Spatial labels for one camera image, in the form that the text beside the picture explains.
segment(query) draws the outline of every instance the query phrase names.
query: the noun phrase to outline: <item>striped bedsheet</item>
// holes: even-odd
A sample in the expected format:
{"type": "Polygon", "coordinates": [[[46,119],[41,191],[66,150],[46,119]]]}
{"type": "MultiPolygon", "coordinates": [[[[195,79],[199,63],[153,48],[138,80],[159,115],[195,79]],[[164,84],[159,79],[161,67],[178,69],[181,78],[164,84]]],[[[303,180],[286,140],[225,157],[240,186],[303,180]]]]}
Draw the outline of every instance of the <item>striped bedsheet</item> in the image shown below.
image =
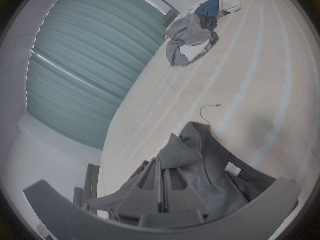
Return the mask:
{"type": "Polygon", "coordinates": [[[289,0],[239,0],[218,20],[218,42],[188,66],[171,67],[166,44],[146,66],[106,136],[98,197],[153,158],[188,121],[212,126],[238,158],[302,186],[301,209],[320,172],[319,47],[289,0]]]}

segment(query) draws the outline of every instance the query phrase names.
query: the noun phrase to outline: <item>white garment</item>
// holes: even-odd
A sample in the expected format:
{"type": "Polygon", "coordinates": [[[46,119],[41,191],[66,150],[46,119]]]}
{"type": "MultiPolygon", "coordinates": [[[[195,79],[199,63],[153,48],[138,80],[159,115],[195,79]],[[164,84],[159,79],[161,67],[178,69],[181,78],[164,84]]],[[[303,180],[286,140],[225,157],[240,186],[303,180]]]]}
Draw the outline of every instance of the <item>white garment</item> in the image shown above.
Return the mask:
{"type": "Polygon", "coordinates": [[[240,10],[242,5],[237,0],[219,0],[219,13],[222,11],[235,13],[240,10]]]}
{"type": "Polygon", "coordinates": [[[210,48],[210,46],[211,44],[209,43],[209,39],[207,39],[201,44],[197,44],[197,43],[193,43],[192,45],[184,44],[180,46],[180,52],[181,54],[186,56],[186,58],[189,61],[192,62],[198,55],[205,53],[210,48]]]}

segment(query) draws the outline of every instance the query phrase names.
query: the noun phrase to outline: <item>white tag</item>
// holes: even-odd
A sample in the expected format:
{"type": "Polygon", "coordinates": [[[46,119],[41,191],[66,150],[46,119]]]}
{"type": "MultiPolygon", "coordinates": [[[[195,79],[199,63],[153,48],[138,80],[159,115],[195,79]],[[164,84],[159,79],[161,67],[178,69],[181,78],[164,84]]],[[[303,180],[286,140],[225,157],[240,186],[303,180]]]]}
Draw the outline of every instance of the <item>white tag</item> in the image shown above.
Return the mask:
{"type": "Polygon", "coordinates": [[[232,162],[228,162],[226,165],[226,168],[224,168],[225,171],[233,174],[234,176],[238,176],[239,173],[241,172],[241,169],[237,166],[235,166],[232,162]]]}

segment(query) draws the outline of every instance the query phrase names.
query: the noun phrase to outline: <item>blue garment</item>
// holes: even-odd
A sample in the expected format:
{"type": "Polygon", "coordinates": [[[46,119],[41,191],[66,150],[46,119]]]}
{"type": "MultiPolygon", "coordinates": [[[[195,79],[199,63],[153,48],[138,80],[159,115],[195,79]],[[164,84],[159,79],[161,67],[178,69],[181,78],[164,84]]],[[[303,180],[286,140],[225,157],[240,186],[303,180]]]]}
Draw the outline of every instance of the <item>blue garment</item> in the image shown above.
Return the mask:
{"type": "Polygon", "coordinates": [[[194,14],[197,15],[208,15],[209,17],[214,17],[219,12],[219,0],[208,0],[199,6],[195,10],[194,14]]]}

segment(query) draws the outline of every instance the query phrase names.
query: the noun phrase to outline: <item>curtain fold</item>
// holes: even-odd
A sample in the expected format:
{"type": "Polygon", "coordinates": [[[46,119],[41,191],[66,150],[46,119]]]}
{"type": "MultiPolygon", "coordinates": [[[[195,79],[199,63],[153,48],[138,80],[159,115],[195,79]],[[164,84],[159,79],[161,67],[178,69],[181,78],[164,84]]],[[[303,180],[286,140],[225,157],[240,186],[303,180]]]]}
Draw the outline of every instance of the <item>curtain fold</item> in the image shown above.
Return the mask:
{"type": "Polygon", "coordinates": [[[162,18],[144,0],[57,0],[32,49],[28,113],[102,149],[115,112],[163,43],[162,18]]]}

